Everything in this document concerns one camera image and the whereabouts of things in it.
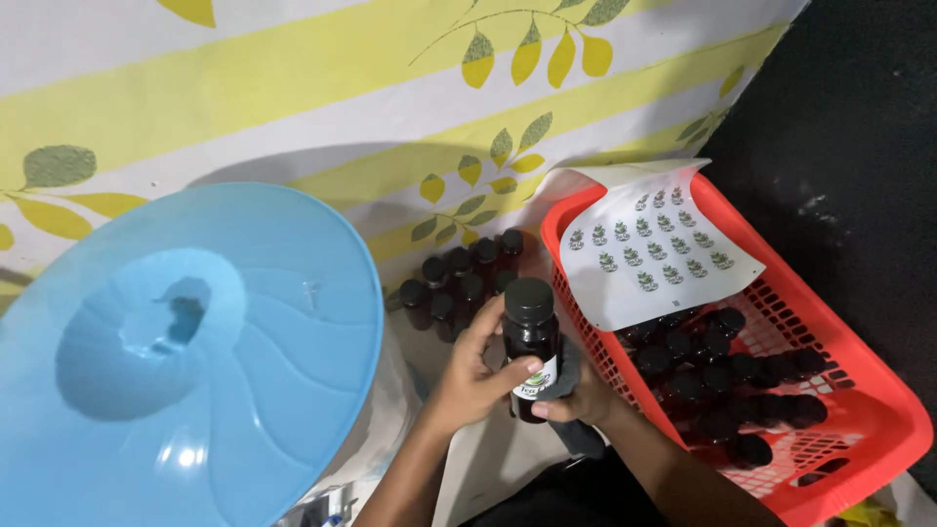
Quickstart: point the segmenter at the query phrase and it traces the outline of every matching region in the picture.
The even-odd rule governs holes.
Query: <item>white paper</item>
[[[765,269],[696,208],[690,182],[706,163],[573,169],[608,188],[560,240],[570,291],[590,323],[613,331],[715,302],[738,293]]]

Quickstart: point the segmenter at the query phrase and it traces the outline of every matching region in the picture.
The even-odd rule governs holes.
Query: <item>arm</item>
[[[484,419],[502,397],[543,368],[522,357],[498,373],[484,364],[488,339],[500,333],[504,299],[492,298],[463,331],[439,384],[407,439],[355,519],[363,527],[428,527],[433,521],[449,442],[466,425]]]
[[[671,525],[784,526],[748,492],[670,441],[591,365],[583,364],[581,370],[571,397],[536,402],[531,411],[554,421],[578,418],[598,427]]]

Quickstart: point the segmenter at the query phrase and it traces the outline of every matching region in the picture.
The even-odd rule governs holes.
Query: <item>red plastic basket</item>
[[[543,220],[543,243],[554,261],[553,286],[603,378],[685,446],[615,335],[599,331],[583,317],[559,263],[563,232],[605,192],[599,185],[583,190],[554,205]],[[782,390],[820,397],[829,409],[826,422],[807,430],[767,434],[774,451],[772,464],[724,474],[791,527],[831,518],[886,485],[927,452],[933,440],[928,414],[915,394],[707,179],[697,174],[690,192],[720,231],[766,265],[742,293],[715,304],[740,309],[748,320],[733,351],[766,355],[810,345],[827,361],[822,376]]]

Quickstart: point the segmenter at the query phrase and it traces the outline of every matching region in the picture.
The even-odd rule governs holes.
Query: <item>blue lid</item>
[[[0,524],[269,527],[342,445],[382,321],[361,237],[295,190],[107,223],[0,321]]]

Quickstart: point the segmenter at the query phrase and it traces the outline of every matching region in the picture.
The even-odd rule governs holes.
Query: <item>person's right hand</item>
[[[587,425],[599,425],[621,397],[606,383],[584,356],[580,360],[579,384],[566,398],[537,401],[530,408],[538,417],[565,423],[574,419]]]

